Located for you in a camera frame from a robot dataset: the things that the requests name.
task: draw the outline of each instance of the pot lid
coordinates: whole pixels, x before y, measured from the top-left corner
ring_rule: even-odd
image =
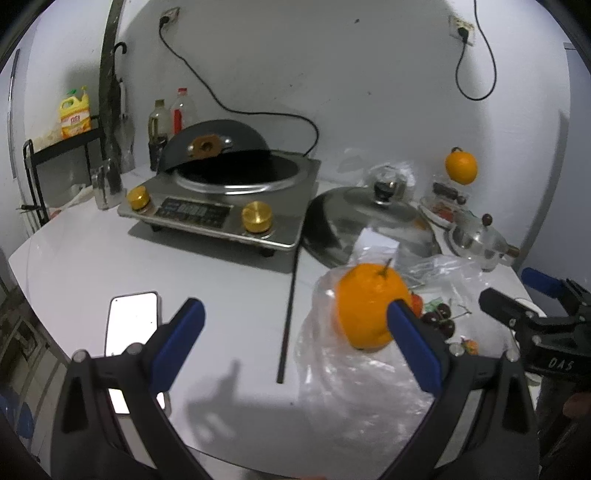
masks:
[[[187,162],[246,151],[269,151],[265,139],[254,128],[236,120],[209,120],[185,128],[162,151],[158,173]]]
[[[429,223],[408,203],[392,200],[392,185],[340,187],[317,196],[308,207],[303,244],[329,268],[345,265],[365,228],[400,242],[399,251],[419,257],[440,253]]]

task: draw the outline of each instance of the floor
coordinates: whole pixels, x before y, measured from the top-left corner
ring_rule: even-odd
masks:
[[[33,434],[24,432],[20,440],[51,475],[51,432],[66,365],[61,352],[47,337],[33,311],[19,291],[0,307],[0,392],[12,389],[12,415],[30,409]],[[120,417],[121,429],[135,458],[153,465],[129,417]],[[271,480],[277,476],[255,472],[202,453],[193,452],[214,480]]]

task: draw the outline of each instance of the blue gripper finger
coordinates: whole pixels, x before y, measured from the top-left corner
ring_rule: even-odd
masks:
[[[404,355],[418,386],[435,396],[441,392],[441,363],[409,318],[413,313],[402,300],[388,306],[388,330]]]
[[[184,361],[205,326],[205,307],[200,300],[188,299],[170,323],[175,324],[151,364],[150,392],[158,394],[172,387]]]
[[[563,289],[562,280],[550,277],[549,275],[530,267],[524,268],[521,272],[521,281],[524,285],[533,288],[552,299],[557,298],[562,293]]]

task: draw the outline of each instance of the yellow detergent bottle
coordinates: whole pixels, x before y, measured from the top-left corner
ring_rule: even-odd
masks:
[[[61,137],[70,138],[92,128],[90,124],[90,99],[86,87],[82,87],[82,99],[78,100],[76,91],[68,93],[68,98],[60,104]]]

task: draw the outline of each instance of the power cord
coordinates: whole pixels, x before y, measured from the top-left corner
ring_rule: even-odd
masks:
[[[478,20],[478,8],[476,5],[476,0],[474,0],[474,18],[476,20],[476,26],[478,27],[478,31],[480,32],[480,34],[482,35],[482,38],[484,38],[484,41],[486,43],[486,46],[488,48],[489,53],[491,54],[491,60],[492,60],[492,68],[495,71],[495,79],[492,82],[492,87],[490,89],[490,91],[482,96],[482,97],[471,97],[469,95],[466,94],[466,92],[464,92],[464,90],[462,90],[462,87],[460,87],[460,81],[458,80],[458,72],[460,71],[460,65],[462,64],[462,60],[464,59],[464,55],[466,53],[466,45],[468,44],[468,35],[469,32],[467,29],[460,27],[457,29],[458,34],[460,35],[460,37],[462,38],[462,43],[464,44],[462,47],[462,54],[460,55],[460,60],[458,60],[457,62],[457,66],[456,66],[456,86],[457,89],[460,90],[460,93],[466,97],[468,100],[472,100],[474,102],[480,102],[482,100],[486,100],[488,97],[490,97],[492,95],[492,92],[495,91],[496,88],[496,80],[497,80],[497,71],[496,71],[496,60],[495,60],[495,56],[492,52],[492,48],[491,48],[491,44],[488,43],[488,39],[486,38],[486,35],[484,35],[484,32],[482,31],[482,27],[480,26],[480,21]]]
[[[174,51],[174,49],[164,39],[164,37],[162,35],[162,29],[164,28],[164,26],[169,21],[170,21],[170,17],[168,17],[167,15],[165,15],[165,16],[163,16],[163,17],[160,18],[160,24],[158,26],[158,36],[160,37],[160,40],[162,41],[162,43],[164,44],[164,46],[170,51],[170,53],[172,53],[175,57],[177,57],[179,60],[181,60],[187,66],[187,68],[191,71],[191,73],[197,77],[197,80],[199,80],[201,82],[201,84],[209,92],[209,95],[211,95],[211,97],[213,98],[213,100],[222,109],[224,109],[226,112],[236,113],[238,115],[284,116],[284,117],[288,117],[288,118],[297,118],[299,120],[303,120],[304,122],[307,122],[307,123],[309,123],[312,126],[312,128],[314,129],[314,133],[316,135],[316,137],[314,139],[314,143],[312,143],[312,146],[306,151],[306,153],[304,153],[304,155],[307,156],[312,150],[314,150],[314,148],[316,147],[316,145],[318,145],[318,140],[320,139],[320,130],[318,129],[318,126],[311,119],[309,119],[308,117],[306,117],[304,115],[299,115],[297,113],[284,113],[284,112],[247,112],[247,111],[244,111],[244,110],[236,110],[236,109],[233,109],[233,108],[230,108],[230,107],[227,107],[226,105],[224,105],[223,102],[218,98],[218,96],[212,90],[212,88],[207,84],[207,82],[205,80],[203,80],[203,78],[201,77],[201,75],[199,75],[195,71],[195,69],[193,67],[191,67],[191,65],[189,64],[189,62],[182,55],[179,55],[178,53],[176,53]]]

